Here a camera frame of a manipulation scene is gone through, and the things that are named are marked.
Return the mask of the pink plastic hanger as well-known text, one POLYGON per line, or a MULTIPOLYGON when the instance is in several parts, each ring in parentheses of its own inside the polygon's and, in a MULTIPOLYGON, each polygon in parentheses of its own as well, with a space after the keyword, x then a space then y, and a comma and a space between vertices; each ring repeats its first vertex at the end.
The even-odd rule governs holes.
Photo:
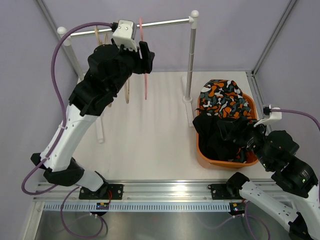
MULTIPOLYGON (((144 41, 144 31, 143 31, 143 19, 142 17, 139 18, 139 32, 140 32, 140 39, 144 41)), ((144 99, 147 100, 148 98, 148 75, 144 74, 144 99)))

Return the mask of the black shorts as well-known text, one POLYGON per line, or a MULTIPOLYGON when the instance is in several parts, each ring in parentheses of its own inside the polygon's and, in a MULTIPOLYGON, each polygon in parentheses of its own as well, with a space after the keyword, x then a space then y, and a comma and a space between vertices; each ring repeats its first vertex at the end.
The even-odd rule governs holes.
POLYGON ((198 133, 198 147, 200 152, 210 160, 246 163, 246 151, 232 141, 222 139, 218 122, 233 122, 234 118, 220 118, 218 116, 201 113, 193 120, 193 126, 198 133))

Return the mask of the orange camouflage shorts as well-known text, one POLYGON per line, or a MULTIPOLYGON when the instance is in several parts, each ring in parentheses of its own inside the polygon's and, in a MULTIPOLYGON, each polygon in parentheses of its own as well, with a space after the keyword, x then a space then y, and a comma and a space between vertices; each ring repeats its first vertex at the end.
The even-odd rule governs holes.
POLYGON ((201 89, 198 97, 199 113, 221 119, 252 119, 252 109, 242 90, 233 80, 212 79, 201 89))

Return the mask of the beige wooden hanger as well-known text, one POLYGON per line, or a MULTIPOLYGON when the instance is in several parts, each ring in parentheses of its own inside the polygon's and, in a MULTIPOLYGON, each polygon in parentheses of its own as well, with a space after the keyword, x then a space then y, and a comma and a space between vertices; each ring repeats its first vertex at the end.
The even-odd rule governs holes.
MULTIPOLYGON (((108 33, 106 33, 104 35, 104 41, 103 43, 106 45, 106 44, 110 44, 111 41, 109 40, 109 37, 108 37, 108 33)), ((128 79, 126 82, 125 82, 125 85, 124 85, 124 97, 125 97, 125 102, 126 104, 129 104, 130 102, 130 79, 128 79)))
POLYGON ((108 33, 106 33, 104 35, 104 40, 101 40, 100 35, 99 35, 99 29, 98 29, 97 25, 94 27, 94 34, 95 34, 98 46, 106 45, 108 43, 108 40, 109 40, 108 33))

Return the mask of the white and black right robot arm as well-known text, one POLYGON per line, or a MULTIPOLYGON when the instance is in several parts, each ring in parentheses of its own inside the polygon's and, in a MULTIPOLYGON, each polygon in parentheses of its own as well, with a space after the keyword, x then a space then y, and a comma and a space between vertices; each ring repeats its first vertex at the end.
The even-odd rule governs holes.
POLYGON ((320 238, 320 182, 310 165, 296 157, 299 145, 285 130, 267 133, 260 120, 240 117, 217 122, 221 138, 252 152, 271 179, 291 195, 293 210, 261 190, 248 177, 234 173, 226 182, 233 199, 242 198, 270 215, 288 232, 292 240, 320 238))

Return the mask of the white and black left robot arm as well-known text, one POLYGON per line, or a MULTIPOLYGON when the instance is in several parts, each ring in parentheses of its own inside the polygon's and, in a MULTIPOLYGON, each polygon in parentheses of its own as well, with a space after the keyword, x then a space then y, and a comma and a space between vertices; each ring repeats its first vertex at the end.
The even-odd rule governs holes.
POLYGON ((108 196, 108 182, 97 171, 85 170, 73 154, 88 128, 117 97, 132 74, 149 74, 155 54, 147 42, 140 41, 138 51, 130 51, 115 43, 95 48, 88 57, 89 69, 72 91, 62 125, 41 153, 33 153, 31 161, 44 170, 45 179, 54 185, 78 185, 95 199, 108 196))

